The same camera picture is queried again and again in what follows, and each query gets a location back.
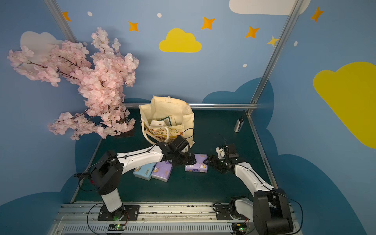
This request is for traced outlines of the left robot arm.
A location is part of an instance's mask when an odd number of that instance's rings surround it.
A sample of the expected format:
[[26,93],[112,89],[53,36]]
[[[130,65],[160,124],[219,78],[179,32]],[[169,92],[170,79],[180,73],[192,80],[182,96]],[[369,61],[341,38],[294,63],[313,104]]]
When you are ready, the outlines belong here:
[[179,144],[158,142],[149,148],[128,153],[106,152],[90,170],[98,194],[102,197],[109,213],[123,210],[118,186],[121,176],[137,167],[167,161],[172,165],[192,165],[196,163],[193,153],[183,152],[189,148],[187,141]]

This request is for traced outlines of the cream canvas tote bag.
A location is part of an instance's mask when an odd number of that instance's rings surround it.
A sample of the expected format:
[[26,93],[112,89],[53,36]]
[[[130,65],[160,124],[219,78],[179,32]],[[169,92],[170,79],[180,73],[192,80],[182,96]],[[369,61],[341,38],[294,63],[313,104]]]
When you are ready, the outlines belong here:
[[139,106],[142,133],[152,145],[170,143],[184,137],[192,147],[194,113],[188,103],[171,97],[154,96],[149,104]]

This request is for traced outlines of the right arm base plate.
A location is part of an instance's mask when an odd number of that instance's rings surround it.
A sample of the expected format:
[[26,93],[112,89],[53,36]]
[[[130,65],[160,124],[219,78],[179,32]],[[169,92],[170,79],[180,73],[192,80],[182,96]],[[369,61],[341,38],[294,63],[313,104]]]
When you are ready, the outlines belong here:
[[245,220],[244,215],[230,210],[229,205],[214,204],[213,210],[215,212],[216,220]]

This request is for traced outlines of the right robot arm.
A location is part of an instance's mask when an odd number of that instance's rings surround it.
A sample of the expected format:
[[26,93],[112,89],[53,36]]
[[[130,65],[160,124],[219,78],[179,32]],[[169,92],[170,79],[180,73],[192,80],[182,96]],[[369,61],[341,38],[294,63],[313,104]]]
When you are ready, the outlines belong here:
[[294,224],[285,191],[263,180],[251,164],[238,158],[210,156],[208,165],[221,173],[232,172],[253,196],[232,201],[232,215],[243,215],[253,221],[260,235],[291,235]]

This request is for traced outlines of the green white tissue pack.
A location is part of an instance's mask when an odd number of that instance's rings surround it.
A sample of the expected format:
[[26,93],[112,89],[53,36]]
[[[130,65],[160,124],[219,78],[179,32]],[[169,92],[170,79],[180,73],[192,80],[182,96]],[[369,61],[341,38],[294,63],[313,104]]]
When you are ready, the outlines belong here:
[[162,118],[160,121],[164,121],[166,125],[169,127],[177,125],[174,116],[168,116],[168,117]]

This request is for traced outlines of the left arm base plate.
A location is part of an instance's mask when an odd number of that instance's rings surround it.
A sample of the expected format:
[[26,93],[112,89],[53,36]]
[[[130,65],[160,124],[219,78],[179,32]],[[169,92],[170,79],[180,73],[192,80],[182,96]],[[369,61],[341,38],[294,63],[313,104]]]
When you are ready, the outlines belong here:
[[98,221],[136,221],[139,210],[140,205],[123,205],[114,212],[109,212],[104,205],[100,209]]

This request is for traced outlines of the colourful cartoon tissue pack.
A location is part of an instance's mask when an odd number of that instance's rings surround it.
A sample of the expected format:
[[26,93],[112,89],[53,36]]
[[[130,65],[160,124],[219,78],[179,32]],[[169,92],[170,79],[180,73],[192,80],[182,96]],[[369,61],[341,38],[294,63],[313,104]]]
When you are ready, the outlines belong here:
[[152,120],[150,123],[151,127],[164,127],[166,123],[164,121]]

